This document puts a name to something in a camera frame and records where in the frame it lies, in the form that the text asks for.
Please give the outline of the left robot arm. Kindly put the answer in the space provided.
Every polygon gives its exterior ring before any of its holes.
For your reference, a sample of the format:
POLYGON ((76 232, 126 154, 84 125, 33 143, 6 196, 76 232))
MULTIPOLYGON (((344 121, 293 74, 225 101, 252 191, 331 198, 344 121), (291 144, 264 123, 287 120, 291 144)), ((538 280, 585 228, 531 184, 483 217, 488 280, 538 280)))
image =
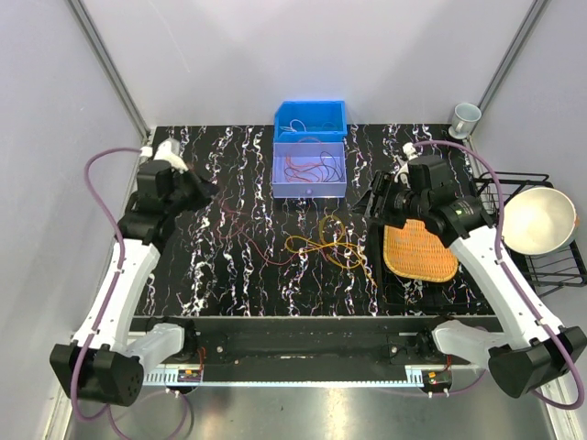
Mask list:
POLYGON ((138 299, 184 212, 207 207, 217 187, 167 154, 141 164, 137 189, 116 224, 116 243, 90 312, 68 344, 57 344, 50 365, 72 402, 129 406, 145 376, 168 358, 191 361, 198 341, 190 324, 155 324, 128 339, 138 299))

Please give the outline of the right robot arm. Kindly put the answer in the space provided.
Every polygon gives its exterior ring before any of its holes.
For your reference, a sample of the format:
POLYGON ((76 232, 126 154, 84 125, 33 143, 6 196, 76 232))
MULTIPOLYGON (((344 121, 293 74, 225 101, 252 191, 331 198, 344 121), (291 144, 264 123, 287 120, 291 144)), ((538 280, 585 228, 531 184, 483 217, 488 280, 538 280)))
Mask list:
POLYGON ((448 318, 416 340, 417 355, 437 363, 446 355, 488 370, 498 387, 519 398, 570 373, 579 408, 585 387, 575 365, 586 348, 578 326, 567 327, 537 297, 503 249, 501 231, 473 196, 460 197, 449 165, 439 156, 407 164, 407 181, 377 171, 353 212, 371 222, 402 228, 409 220, 424 223, 469 272, 501 326, 483 331, 448 318))

